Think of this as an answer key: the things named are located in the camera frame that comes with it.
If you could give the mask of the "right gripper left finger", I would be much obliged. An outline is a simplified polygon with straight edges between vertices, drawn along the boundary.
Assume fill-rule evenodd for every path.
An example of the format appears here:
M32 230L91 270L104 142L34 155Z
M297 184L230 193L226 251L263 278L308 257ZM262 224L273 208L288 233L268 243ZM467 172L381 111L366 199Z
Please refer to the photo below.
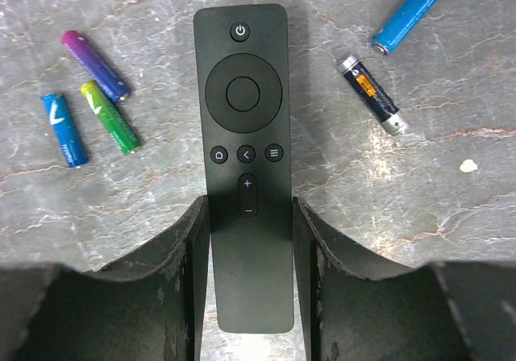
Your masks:
M209 245L200 196L169 228L97 271L3 263L2 359L199 359Z

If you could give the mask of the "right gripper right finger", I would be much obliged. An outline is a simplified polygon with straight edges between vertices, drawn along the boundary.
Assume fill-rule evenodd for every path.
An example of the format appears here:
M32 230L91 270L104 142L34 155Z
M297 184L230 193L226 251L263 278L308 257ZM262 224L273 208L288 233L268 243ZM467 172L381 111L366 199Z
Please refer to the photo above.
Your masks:
M512 360L515 264L409 268L293 201L293 253L309 360Z

